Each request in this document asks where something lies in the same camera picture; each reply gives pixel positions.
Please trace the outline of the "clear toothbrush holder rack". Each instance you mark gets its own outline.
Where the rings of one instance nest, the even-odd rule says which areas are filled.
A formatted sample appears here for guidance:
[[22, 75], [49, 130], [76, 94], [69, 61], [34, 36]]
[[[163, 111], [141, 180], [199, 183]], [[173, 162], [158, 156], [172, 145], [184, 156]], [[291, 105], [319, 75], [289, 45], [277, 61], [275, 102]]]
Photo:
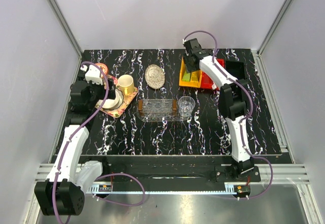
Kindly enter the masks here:
[[175, 117], [177, 115], [177, 102], [175, 99], [139, 100], [137, 113], [141, 119]]

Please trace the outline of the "yellow toothpaste tube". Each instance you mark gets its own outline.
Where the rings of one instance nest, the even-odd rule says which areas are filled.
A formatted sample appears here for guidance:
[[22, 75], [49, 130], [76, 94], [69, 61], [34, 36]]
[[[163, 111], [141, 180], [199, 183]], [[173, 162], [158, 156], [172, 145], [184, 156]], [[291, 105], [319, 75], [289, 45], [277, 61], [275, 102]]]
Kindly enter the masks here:
[[198, 83], [199, 80], [200, 80], [200, 72], [199, 71], [191, 72], [190, 81]]

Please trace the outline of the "clear glass tumbler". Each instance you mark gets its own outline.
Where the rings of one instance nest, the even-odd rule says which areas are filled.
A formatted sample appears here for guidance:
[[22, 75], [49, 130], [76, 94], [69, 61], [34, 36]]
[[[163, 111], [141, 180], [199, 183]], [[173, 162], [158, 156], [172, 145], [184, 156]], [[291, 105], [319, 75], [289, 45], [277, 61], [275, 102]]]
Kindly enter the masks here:
[[178, 109], [179, 109], [180, 116], [182, 117], [191, 116], [195, 105], [196, 105], [195, 100], [192, 97], [182, 96], [178, 100]]

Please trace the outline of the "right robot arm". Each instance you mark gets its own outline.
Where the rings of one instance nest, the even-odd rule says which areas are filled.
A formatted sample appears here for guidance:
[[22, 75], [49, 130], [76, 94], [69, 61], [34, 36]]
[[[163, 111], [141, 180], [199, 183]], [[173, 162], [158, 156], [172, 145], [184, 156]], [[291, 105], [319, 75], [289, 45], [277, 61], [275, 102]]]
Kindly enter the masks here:
[[227, 121], [232, 145], [233, 163], [226, 172], [236, 181], [243, 181], [254, 168], [248, 145], [246, 121], [252, 114], [252, 99], [247, 82], [231, 75], [217, 61], [215, 54], [203, 49], [197, 39], [183, 40], [183, 61], [188, 72], [201, 70], [219, 88], [219, 113]]

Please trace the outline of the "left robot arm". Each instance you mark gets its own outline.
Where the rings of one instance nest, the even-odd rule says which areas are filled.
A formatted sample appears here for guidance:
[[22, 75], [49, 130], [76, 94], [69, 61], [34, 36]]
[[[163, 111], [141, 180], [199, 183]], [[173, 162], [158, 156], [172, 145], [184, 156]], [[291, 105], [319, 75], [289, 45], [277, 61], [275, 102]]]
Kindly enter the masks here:
[[88, 161], [80, 172], [77, 165], [82, 148], [89, 137], [96, 104], [103, 98], [114, 99], [113, 79], [102, 85], [78, 80], [70, 87], [70, 101], [64, 137], [57, 159], [44, 181], [35, 185], [35, 195], [44, 215], [79, 215], [85, 195], [97, 179], [104, 181], [110, 169], [98, 161]]

